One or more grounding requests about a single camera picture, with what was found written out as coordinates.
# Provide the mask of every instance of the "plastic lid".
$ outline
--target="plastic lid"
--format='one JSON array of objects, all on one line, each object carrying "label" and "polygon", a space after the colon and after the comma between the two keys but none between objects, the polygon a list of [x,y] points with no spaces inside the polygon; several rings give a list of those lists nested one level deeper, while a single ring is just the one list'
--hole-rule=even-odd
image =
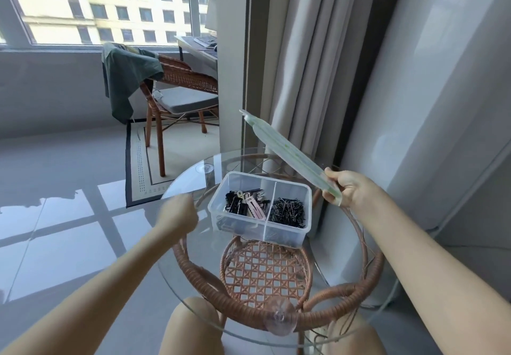
[{"label": "plastic lid", "polygon": [[318,165],[306,157],[304,153],[291,144],[288,139],[273,129],[265,120],[259,119],[245,110],[240,110],[240,112],[245,116],[245,121],[252,126],[259,140],[266,144],[311,184],[332,194],[336,199],[336,205],[341,204],[341,190],[327,177]]}]

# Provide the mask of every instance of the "clear suction cup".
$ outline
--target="clear suction cup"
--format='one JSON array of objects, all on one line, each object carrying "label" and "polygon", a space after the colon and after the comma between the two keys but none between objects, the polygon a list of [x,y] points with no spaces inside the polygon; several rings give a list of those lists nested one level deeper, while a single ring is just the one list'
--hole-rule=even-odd
[{"label": "clear suction cup", "polygon": [[272,315],[264,321],[264,326],[276,336],[286,336],[294,331],[298,320],[293,304],[283,296],[272,296],[265,304],[265,311]]}]

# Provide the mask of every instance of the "building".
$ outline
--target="building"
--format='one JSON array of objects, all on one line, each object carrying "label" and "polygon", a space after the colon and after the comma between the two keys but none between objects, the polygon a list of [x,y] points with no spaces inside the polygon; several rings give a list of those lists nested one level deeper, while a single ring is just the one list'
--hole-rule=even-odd
[{"label": "building", "polygon": [[[192,35],[188,0],[15,0],[33,43],[176,45]],[[208,0],[199,0],[201,33]]]}]

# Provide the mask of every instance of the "beige rug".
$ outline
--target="beige rug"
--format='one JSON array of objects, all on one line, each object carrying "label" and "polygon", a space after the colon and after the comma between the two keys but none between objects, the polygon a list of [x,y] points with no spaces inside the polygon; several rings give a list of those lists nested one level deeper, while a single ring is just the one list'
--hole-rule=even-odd
[{"label": "beige rug", "polygon": [[220,153],[219,127],[202,133],[195,123],[179,123],[163,132],[165,177],[159,174],[155,122],[146,148],[146,122],[130,123],[126,136],[126,207],[160,199],[172,181],[190,165]]}]

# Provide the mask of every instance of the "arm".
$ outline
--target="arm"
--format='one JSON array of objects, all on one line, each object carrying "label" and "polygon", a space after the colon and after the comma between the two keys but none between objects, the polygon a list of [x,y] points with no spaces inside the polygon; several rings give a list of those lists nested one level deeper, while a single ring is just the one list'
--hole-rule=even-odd
[{"label": "arm", "polygon": [[132,249],[74,291],[1,355],[93,355],[149,269],[197,221],[191,196],[167,201],[156,226]]},{"label": "arm", "polygon": [[[426,328],[446,355],[508,353],[511,305],[418,227],[363,175],[325,171],[385,254]],[[323,196],[333,201],[324,192]]]}]

